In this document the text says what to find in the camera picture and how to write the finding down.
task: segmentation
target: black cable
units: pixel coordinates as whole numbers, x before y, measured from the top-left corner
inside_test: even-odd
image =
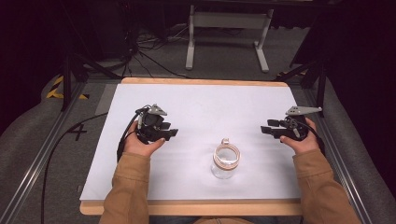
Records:
[[[186,24],[185,27],[183,27],[179,31],[176,31],[177,33],[175,35],[170,35],[171,30],[169,30],[169,35],[171,36],[170,38],[181,39],[181,38],[183,38],[184,34],[186,34],[188,31],[189,31],[189,25]]]
[[[227,34],[227,35],[232,35],[232,36],[236,36],[236,35],[240,35],[241,33],[242,33],[242,30],[243,29],[236,29],[236,32],[235,33],[233,33],[232,32],[232,30],[234,30],[234,29],[231,29],[231,28],[218,28],[217,29],[217,31],[219,31],[219,32],[221,32],[221,33],[224,33],[224,34]]]
[[[318,135],[318,133],[317,133],[311,126],[309,126],[309,125],[307,125],[307,124],[304,124],[304,123],[302,123],[302,122],[300,122],[300,121],[298,121],[298,120],[296,120],[296,119],[295,119],[294,121],[295,121],[296,123],[298,123],[298,124],[303,125],[305,128],[309,129],[309,131],[311,131],[311,132],[315,135],[315,137],[317,138],[318,145],[319,145],[319,148],[320,148],[321,153],[322,153],[323,155],[326,155],[326,154],[325,154],[324,142],[323,142],[323,140],[321,139],[321,137]]]
[[[154,59],[150,58],[147,54],[143,53],[142,51],[139,50],[138,52],[139,52],[140,54],[146,56],[148,59],[152,60],[154,63],[156,63],[157,65],[159,65],[161,68],[165,69],[165,70],[166,70],[167,72],[169,72],[170,74],[173,74],[173,75],[178,76],[178,77],[190,78],[190,77],[187,77],[187,76],[184,76],[184,75],[181,75],[181,74],[174,73],[174,72],[170,71],[169,69],[165,68],[164,66],[162,66],[161,64],[157,63]]]
[[[129,136],[128,131],[131,128],[131,125],[134,123],[134,120],[137,118],[137,116],[139,116],[139,114],[145,110],[149,110],[149,105],[145,105],[135,111],[134,117],[131,119],[131,121],[129,122],[128,126],[126,127],[124,133],[122,134],[122,137],[120,138],[119,146],[117,148],[117,162],[120,160],[120,158],[122,156],[122,152],[125,147],[125,139]]]
[[[148,33],[142,33],[140,35],[143,35],[145,37],[145,39],[141,39],[141,40],[137,41],[137,44],[140,44],[140,45],[138,45],[138,47],[140,50],[143,50],[143,51],[160,49],[169,43],[175,43],[175,42],[179,41],[180,39],[182,39],[182,36],[188,31],[187,28],[188,28],[188,26],[180,29],[179,31],[177,31],[176,35],[171,36],[171,37],[169,37],[171,31],[168,31],[168,34],[167,34],[168,37],[164,41],[161,41],[161,39],[159,39],[159,38],[154,38],[155,35],[151,35],[150,37],[147,37]],[[169,40],[169,38],[176,38],[177,40],[172,41],[172,40]],[[146,44],[148,42],[152,42],[151,47],[141,46],[142,44]]]
[[[128,72],[129,72],[129,75],[132,77],[132,71],[131,71],[131,68],[129,67],[129,63],[128,63]]]
[[[127,64],[124,65],[124,70],[122,71],[122,75],[121,75],[122,77],[124,77],[124,75],[125,75],[126,66],[127,66]]]
[[[121,76],[118,76],[117,74],[114,74],[114,73],[108,71],[107,69],[105,69],[100,64],[98,64],[96,62],[92,62],[91,60],[88,60],[87,58],[85,58],[84,56],[82,56],[80,54],[74,53],[73,57],[75,57],[76,59],[79,59],[80,61],[86,63],[87,65],[89,65],[93,69],[103,73],[104,75],[106,75],[106,76],[108,76],[110,78],[114,78],[114,79],[121,79],[122,78]]]
[[[104,67],[104,68],[107,69],[108,71],[114,71],[114,70],[117,70],[117,69],[123,67],[128,62],[129,62],[129,60],[125,60],[125,61],[122,61],[121,63],[110,65],[109,67]],[[87,72],[91,72],[91,73],[98,72],[96,69],[93,69],[93,68],[87,68],[87,67],[84,67],[84,68],[85,68],[85,70],[87,70]]]
[[[88,118],[88,119],[84,119],[84,120],[80,121],[79,123],[76,123],[75,125],[73,125],[73,126],[70,127],[69,129],[67,129],[67,131],[64,132],[64,133],[61,135],[60,138],[58,138],[58,140],[55,142],[54,146],[53,146],[52,149],[50,150],[49,158],[47,159],[46,169],[45,169],[45,171],[44,171],[43,189],[42,189],[42,191],[41,191],[41,224],[44,224],[44,202],[45,202],[45,197],[46,197],[47,177],[48,177],[48,171],[49,171],[49,168],[50,168],[50,160],[52,159],[52,155],[53,155],[53,153],[54,153],[54,151],[55,151],[55,148],[59,145],[59,143],[61,142],[61,140],[64,138],[64,136],[65,136],[67,133],[72,132],[72,131],[75,130],[77,127],[79,127],[82,123],[84,123],[84,122],[86,122],[86,121],[88,121],[88,120],[91,120],[91,119],[96,119],[96,118],[102,117],[102,116],[107,115],[107,114],[108,114],[108,113],[103,113],[103,114],[100,114],[100,115],[96,115],[96,116],[90,117],[90,118]]]
[[[125,139],[127,139],[127,138],[129,137],[129,135],[131,135],[131,133],[134,133],[134,131],[133,131],[133,132],[130,132],[130,133],[128,133],[128,134],[125,136]]]
[[[147,69],[147,67],[145,67],[135,56],[134,56],[134,58],[140,63],[140,65],[141,65],[144,69],[146,69],[146,71],[148,72],[148,75],[149,75],[150,77],[154,77],[154,76],[150,73],[150,71]]]

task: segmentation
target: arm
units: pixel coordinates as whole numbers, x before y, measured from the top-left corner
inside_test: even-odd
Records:
[[[307,123],[316,129],[310,119]],[[361,223],[345,190],[334,180],[332,168],[321,154],[316,137],[310,132],[301,142],[285,136],[280,140],[296,152],[293,161],[302,193],[305,223]]]
[[[130,128],[134,131],[137,122]],[[126,139],[125,149],[113,176],[113,188],[107,194],[100,223],[149,223],[147,196],[149,192],[149,162],[151,154],[164,139],[150,145],[141,143],[135,133]]]

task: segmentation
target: brown jacket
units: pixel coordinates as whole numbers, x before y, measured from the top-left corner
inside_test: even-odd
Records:
[[[344,189],[334,181],[332,168],[319,149],[293,157],[302,193],[304,223],[360,223]],[[147,195],[150,159],[123,153],[113,177],[113,189],[105,199],[102,224],[149,223]],[[203,218],[197,223],[217,223]],[[222,224],[249,223],[239,218],[222,218]]]

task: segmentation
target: dark background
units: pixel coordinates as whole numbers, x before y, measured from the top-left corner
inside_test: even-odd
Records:
[[[63,4],[47,0],[0,3],[0,133],[40,102],[44,86],[60,72],[67,51],[92,60],[125,54],[122,13],[115,3],[112,7],[108,2],[103,4],[76,0]],[[394,10],[391,1],[346,0],[342,5],[345,9],[340,13],[322,15],[315,21],[305,17],[300,23],[280,10],[273,25],[305,27],[315,22],[295,62],[304,63],[325,50],[331,51],[326,62],[328,77],[378,172],[396,195],[392,172],[396,161]],[[103,7],[108,13],[105,17]],[[174,7],[141,12],[146,16],[140,20],[158,36],[165,35],[165,28],[186,22],[188,16],[188,7]],[[173,17],[174,10],[186,11],[186,15]],[[59,33],[57,26],[65,27],[67,32]],[[330,45],[323,41],[329,36],[334,39]]]

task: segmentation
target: glass jar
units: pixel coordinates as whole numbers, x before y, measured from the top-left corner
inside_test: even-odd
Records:
[[[221,145],[216,148],[213,154],[212,174],[219,179],[230,178],[239,164],[240,157],[239,149],[230,144],[228,138],[223,138]]]

